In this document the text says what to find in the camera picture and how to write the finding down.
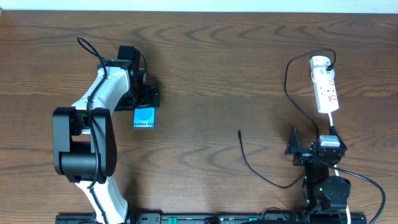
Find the blue Galaxy smartphone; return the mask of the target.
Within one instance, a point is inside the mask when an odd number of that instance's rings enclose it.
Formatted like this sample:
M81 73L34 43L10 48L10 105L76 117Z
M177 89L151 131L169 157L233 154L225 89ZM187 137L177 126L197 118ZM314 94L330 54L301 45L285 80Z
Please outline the blue Galaxy smartphone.
M133 127L152 129L155 126L155 108L134 110Z

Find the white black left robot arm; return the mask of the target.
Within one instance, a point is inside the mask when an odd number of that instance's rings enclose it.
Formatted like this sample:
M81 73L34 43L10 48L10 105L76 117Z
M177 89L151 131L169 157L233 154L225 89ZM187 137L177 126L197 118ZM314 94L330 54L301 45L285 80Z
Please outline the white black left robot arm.
M100 57L97 77L87 92L52 115L53 162L87 196L92 215L58 215L56 223L134 223L114 177L118 160L112 115L132 111L134 128L152 129L160 106L159 89L147 85L143 55L122 45L116 58Z

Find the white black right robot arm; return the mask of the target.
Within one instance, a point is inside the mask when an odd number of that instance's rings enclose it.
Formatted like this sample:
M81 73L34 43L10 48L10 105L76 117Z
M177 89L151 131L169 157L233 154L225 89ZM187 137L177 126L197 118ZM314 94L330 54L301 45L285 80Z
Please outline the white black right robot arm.
M305 189L313 213L343 212L351 192L351 182L329 174L329 167L340 162L347 150L334 127L329 135L321 135L310 147L300 147L297 129L292 128L285 153L293 156L293 165L305 170Z

